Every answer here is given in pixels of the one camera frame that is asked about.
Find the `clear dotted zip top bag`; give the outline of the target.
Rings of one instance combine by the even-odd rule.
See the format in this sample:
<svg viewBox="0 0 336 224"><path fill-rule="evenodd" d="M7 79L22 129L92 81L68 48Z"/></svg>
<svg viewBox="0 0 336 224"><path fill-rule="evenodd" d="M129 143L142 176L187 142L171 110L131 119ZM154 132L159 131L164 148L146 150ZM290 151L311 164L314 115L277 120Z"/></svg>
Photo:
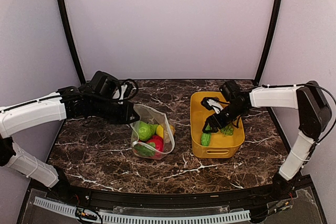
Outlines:
<svg viewBox="0 0 336 224"><path fill-rule="evenodd" d="M147 105L136 104L139 119L130 124L131 148L141 158L161 160L175 148L175 127L165 113Z"/></svg>

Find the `black front rail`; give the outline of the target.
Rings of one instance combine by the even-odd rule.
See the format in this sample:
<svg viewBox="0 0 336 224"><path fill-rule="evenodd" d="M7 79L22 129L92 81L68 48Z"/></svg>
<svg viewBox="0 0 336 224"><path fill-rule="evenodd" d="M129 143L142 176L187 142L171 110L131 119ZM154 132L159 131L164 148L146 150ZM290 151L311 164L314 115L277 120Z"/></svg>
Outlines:
<svg viewBox="0 0 336 224"><path fill-rule="evenodd" d="M94 209L112 209L113 207L134 208L205 208L216 206L229 206L235 208L258 208L267 203L289 198L289 193L297 187L299 179L294 178L287 182L276 178L272 184L201 194L137 194L120 193L106 190L89 189L78 186L70 186L68 198L61 199L54 191L47 189L41 183L32 180L30 188L46 193L52 199L58 199L66 203L79 203L80 206Z"/></svg>

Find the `black right frame post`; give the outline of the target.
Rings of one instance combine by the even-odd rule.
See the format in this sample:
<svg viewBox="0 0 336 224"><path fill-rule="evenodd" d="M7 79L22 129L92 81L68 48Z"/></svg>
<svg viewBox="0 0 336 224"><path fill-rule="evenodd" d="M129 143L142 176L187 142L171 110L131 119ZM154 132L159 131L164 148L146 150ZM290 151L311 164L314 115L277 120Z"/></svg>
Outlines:
<svg viewBox="0 0 336 224"><path fill-rule="evenodd" d="M254 85L260 84L262 75L266 67L267 59L268 59L270 49L271 49L271 44L274 38L276 26L277 26L279 11L281 7L281 1L282 0L274 0L273 6L272 6L272 11L271 11L271 16L270 16L270 21L269 21L269 26L267 30L264 47L261 53L261 57L260 57L260 61L258 64L256 74L254 77Z"/></svg>

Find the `small right wrist webcam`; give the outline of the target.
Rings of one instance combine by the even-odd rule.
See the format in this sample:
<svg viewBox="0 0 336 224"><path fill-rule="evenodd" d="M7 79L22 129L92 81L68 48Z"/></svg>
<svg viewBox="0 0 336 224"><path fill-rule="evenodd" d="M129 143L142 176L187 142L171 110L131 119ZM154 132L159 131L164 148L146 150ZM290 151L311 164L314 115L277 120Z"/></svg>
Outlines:
<svg viewBox="0 0 336 224"><path fill-rule="evenodd" d="M201 105L209 111L213 110L216 114L219 114L223 110L223 107L215 98L205 97L201 101Z"/></svg>

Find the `green toy grapes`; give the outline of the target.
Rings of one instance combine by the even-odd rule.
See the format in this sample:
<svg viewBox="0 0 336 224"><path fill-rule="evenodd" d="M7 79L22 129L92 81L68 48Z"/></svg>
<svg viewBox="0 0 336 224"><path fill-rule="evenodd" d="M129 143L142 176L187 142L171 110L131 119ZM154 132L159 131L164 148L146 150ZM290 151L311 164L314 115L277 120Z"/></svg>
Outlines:
<svg viewBox="0 0 336 224"><path fill-rule="evenodd" d="M234 134L234 128L231 127L230 125L228 125L228 126L226 126L225 128L222 128L222 129L220 130L220 132L221 132L222 134L224 134L225 136L233 136L233 134Z"/></svg>

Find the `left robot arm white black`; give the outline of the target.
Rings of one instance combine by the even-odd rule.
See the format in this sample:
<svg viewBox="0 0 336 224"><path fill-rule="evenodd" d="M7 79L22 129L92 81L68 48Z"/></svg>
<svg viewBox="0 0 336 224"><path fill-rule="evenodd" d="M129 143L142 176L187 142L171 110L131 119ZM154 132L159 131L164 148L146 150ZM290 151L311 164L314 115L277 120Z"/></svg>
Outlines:
<svg viewBox="0 0 336 224"><path fill-rule="evenodd" d="M138 93L129 83L119 88L94 90L85 84L66 87L39 99L1 108L1 166L16 170L50 188L63 201L74 197L74 189L64 172L24 151L12 136L15 133L53 121L88 118L111 124L131 124L140 119L130 101Z"/></svg>

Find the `black left frame post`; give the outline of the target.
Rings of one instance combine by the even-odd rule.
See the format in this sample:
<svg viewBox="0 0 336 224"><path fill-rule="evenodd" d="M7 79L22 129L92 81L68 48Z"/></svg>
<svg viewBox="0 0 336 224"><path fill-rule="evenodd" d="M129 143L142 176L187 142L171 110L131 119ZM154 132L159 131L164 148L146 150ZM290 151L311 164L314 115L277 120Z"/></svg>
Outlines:
<svg viewBox="0 0 336 224"><path fill-rule="evenodd" d="M75 67L75 71L79 79L79 82L81 84L84 84L86 81L85 75L83 73L83 69L82 69L82 66L81 66L81 63L78 57L75 41L73 38L72 30L70 27L70 22L69 22L65 0L57 0L57 4L58 4L59 13L60 13L61 23L62 23L63 30L65 33L70 56L72 59L72 63Z"/></svg>

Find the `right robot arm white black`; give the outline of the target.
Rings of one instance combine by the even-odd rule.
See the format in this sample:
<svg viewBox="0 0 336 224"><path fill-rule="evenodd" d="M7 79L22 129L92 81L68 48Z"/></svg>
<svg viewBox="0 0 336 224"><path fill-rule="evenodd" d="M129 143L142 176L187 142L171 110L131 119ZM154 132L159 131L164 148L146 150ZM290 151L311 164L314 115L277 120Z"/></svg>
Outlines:
<svg viewBox="0 0 336 224"><path fill-rule="evenodd" d="M218 132L251 108L277 107L298 111L297 139L277 173L277 176L286 181L292 180L309 161L314 149L322 141L320 135L332 118L332 110L324 96L327 90L316 81L279 86L263 85L242 90L235 81L230 80L219 90L225 98L224 102L211 97L205 97L201 102L203 107L214 111L205 120L203 133Z"/></svg>

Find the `green toy cucumber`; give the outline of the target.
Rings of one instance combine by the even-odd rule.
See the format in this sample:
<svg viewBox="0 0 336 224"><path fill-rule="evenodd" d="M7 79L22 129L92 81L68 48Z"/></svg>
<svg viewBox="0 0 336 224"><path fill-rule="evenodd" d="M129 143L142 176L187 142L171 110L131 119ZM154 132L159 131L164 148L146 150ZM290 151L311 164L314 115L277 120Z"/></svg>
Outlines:
<svg viewBox="0 0 336 224"><path fill-rule="evenodd" d="M203 133L201 136L201 145L202 146L209 146L211 143L211 133Z"/></svg>

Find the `red toy apple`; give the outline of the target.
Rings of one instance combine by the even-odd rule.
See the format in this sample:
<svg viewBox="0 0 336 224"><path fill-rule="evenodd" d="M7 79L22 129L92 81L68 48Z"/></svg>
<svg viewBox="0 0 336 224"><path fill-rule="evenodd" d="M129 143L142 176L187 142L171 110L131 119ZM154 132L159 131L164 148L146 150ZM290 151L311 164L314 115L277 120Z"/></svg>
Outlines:
<svg viewBox="0 0 336 224"><path fill-rule="evenodd" d="M146 143L156 149L156 151L154 151L154 154L152 155L153 157L159 156L160 153L164 150L164 141L158 135L152 136Z"/></svg>

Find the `black frame post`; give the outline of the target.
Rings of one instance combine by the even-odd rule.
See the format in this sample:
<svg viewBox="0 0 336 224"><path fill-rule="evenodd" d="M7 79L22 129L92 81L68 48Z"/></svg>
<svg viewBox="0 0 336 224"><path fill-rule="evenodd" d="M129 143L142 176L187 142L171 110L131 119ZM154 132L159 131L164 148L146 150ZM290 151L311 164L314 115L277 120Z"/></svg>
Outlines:
<svg viewBox="0 0 336 224"><path fill-rule="evenodd" d="M282 0L274 0L273 6L272 6L272 11L271 11L271 16L270 16L270 21L269 21L269 26L267 30L264 47L261 53L261 57L260 57L260 61L258 64L256 74L254 77L254 85L260 84L262 75L266 67L267 59L268 59L270 49L271 49L271 44L274 38L276 26L277 26L279 11L281 7L281 1Z"/></svg>
<svg viewBox="0 0 336 224"><path fill-rule="evenodd" d="M81 66L81 63L78 57L75 41L73 38L72 30L70 27L70 22L69 22L65 0L57 0L57 4L58 4L59 13L60 13L61 23L62 23L63 30L65 33L70 56L72 59L72 63L75 67L75 71L79 79L79 82L81 84L84 84L86 81L85 75L83 73L83 69L82 69L82 66Z"/></svg>

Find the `yellow toy lemon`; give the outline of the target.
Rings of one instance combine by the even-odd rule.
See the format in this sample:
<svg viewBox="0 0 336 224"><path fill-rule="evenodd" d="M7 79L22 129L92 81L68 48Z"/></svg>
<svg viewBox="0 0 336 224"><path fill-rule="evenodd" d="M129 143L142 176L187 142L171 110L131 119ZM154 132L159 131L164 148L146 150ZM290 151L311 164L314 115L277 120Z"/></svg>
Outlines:
<svg viewBox="0 0 336 224"><path fill-rule="evenodd" d="M170 124L170 128L171 128L172 134L174 135L175 134L174 126ZM164 131L163 126L158 125L157 128L156 128L156 135L161 137L161 138L164 138L164 132L165 131Z"/></svg>

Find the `green toy guava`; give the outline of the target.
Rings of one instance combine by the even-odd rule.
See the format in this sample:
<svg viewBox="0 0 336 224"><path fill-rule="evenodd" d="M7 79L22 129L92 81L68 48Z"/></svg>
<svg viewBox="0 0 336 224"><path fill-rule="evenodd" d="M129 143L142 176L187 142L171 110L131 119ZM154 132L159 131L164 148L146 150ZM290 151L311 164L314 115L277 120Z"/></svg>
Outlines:
<svg viewBox="0 0 336 224"><path fill-rule="evenodd" d="M138 128L139 140L148 141L156 133L157 124L148 124L140 121Z"/></svg>

